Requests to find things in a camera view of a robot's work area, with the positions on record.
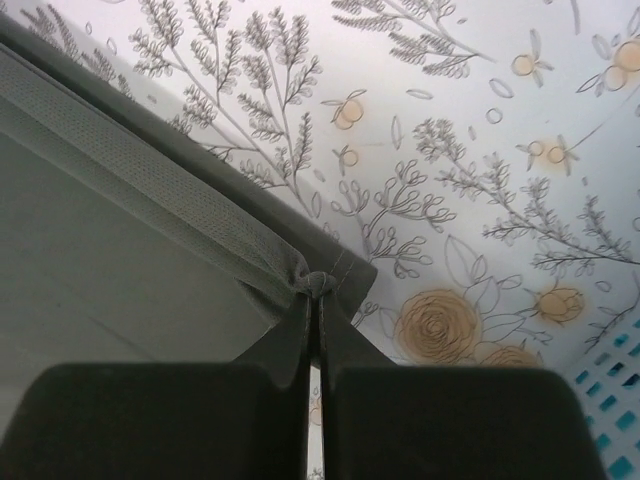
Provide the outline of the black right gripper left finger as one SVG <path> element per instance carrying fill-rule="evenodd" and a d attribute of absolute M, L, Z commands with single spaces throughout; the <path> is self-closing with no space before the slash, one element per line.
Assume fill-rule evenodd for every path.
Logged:
<path fill-rule="evenodd" d="M 302 479 L 312 301 L 227 363 L 66 363 L 23 395 L 5 479 Z"/>

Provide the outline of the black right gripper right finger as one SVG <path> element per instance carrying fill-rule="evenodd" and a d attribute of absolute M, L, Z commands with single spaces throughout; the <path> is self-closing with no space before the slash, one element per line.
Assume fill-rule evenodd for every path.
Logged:
<path fill-rule="evenodd" d="M 539 368 L 400 366 L 319 300 L 329 479 L 602 479 L 569 385 Z"/>

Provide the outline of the dark grey t shirt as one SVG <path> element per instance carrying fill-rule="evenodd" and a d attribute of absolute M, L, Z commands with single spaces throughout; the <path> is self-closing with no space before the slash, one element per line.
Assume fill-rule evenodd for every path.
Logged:
<path fill-rule="evenodd" d="M 1 379 L 218 362 L 297 291 L 353 317 L 376 269 L 1 17 Z"/>

